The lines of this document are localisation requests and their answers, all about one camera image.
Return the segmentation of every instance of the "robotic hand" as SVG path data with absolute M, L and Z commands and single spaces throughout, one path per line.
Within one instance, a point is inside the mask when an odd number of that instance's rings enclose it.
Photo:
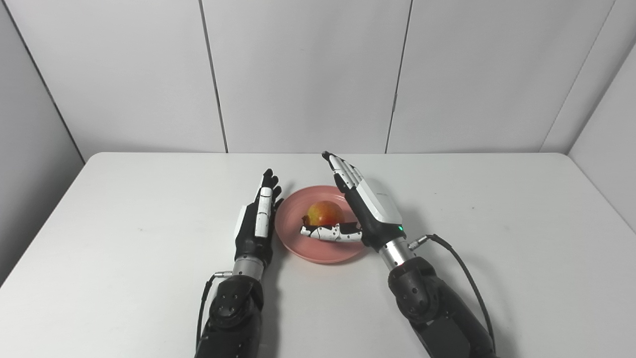
M 271 169 L 265 171 L 253 203 L 243 206 L 235 229 L 234 269 L 219 271 L 205 284 L 197 327 L 195 358 L 253 358 L 258 353 L 261 332 L 263 288 L 261 277 L 272 261 L 272 233 L 276 201 L 281 189 Z M 207 293 L 215 277 L 219 284 L 210 315 L 200 334 Z
M 389 288 L 396 297 L 397 307 L 431 358 L 496 358 L 492 337 L 461 298 L 437 277 L 431 264 L 412 251 L 430 238 L 451 250 L 467 273 L 450 245 L 439 236 L 430 235 L 409 246 L 402 217 L 386 191 L 369 183 L 345 160 L 329 152 L 323 152 L 322 156 L 329 162 L 336 186 L 345 194 L 360 222 L 362 242 L 378 252 L 389 267 Z M 311 234 L 310 229 L 314 228 L 303 229 Z M 336 234 L 342 236 L 336 231 L 326 236 Z M 476 290 L 473 279 L 468 273 L 467 276 Z M 475 292 L 484 308 L 481 296 Z M 490 328 L 490 319 L 484 313 Z

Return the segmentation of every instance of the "black cable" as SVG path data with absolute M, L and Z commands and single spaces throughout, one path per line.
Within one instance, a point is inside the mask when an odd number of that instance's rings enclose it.
M 201 308 L 199 308 L 199 318 L 197 322 L 197 345 L 195 346 L 195 349 L 198 348 L 198 342 L 201 340 L 201 323 L 203 322 L 203 310 L 205 309 L 207 296 L 210 294 L 212 281 L 214 281 L 214 275 L 210 277 L 210 279 L 205 283 L 205 287 L 203 288 L 203 295 L 201 296 Z
M 459 254 L 453 249 L 452 246 L 450 246 L 449 243 L 446 242 L 446 240 L 444 240 L 443 238 L 440 238 L 436 234 L 427 235 L 427 238 L 435 241 L 436 243 L 440 244 L 445 249 L 450 251 L 450 253 L 453 254 L 457 262 L 459 262 L 459 266 L 462 266 L 462 269 L 464 270 L 464 273 L 466 274 L 466 278 L 468 278 L 468 282 L 471 283 L 471 286 L 473 287 L 473 291 L 475 292 L 475 296 L 477 296 L 477 301 L 479 302 L 479 306 L 481 307 L 481 311 L 483 312 L 483 318 L 486 320 L 486 326 L 488 327 L 488 334 L 490 335 L 490 339 L 492 340 L 492 352 L 496 354 L 497 352 L 495 349 L 495 334 L 493 333 L 493 330 L 492 330 L 492 323 L 490 323 L 490 315 L 488 314 L 488 310 L 486 309 L 486 304 L 483 302 L 483 299 L 481 298 L 479 289 L 477 289 L 477 284 L 473 280 L 473 276 L 471 276 L 470 271 L 468 271 L 468 268 L 464 264 L 464 261 L 462 261 L 462 259 L 459 257 Z

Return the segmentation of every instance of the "white wall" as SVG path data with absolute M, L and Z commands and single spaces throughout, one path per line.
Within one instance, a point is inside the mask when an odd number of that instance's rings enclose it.
M 633 0 L 6 1 L 84 157 L 223 125 L 230 152 L 566 152 L 636 33 Z
M 384 153 L 410 0 L 204 4 L 229 151 Z
M 0 5 L 0 285 L 82 162 Z
M 633 49 L 569 154 L 634 230 L 635 99 L 636 50 Z
M 613 5 L 414 0 L 388 151 L 539 151 Z M 616 32 L 634 29 L 634 11 L 630 20 Z M 619 53 L 630 43 L 609 42 Z
M 84 158 L 224 152 L 197 0 L 6 0 Z

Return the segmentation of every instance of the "apple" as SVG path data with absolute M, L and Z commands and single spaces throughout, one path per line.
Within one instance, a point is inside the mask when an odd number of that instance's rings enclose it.
M 334 226 L 340 222 L 345 222 L 345 214 L 338 204 L 328 200 L 314 203 L 307 210 L 307 215 L 303 217 L 305 225 Z

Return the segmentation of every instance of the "pink plate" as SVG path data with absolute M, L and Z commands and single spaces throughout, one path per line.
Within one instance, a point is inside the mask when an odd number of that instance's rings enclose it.
M 302 217 L 312 204 L 320 200 L 330 200 L 338 204 L 344 211 L 347 222 L 357 221 L 338 188 L 317 185 L 300 189 L 286 198 L 276 213 L 274 225 L 283 245 L 294 254 L 317 264 L 342 262 L 364 250 L 362 243 L 332 243 L 300 234 Z

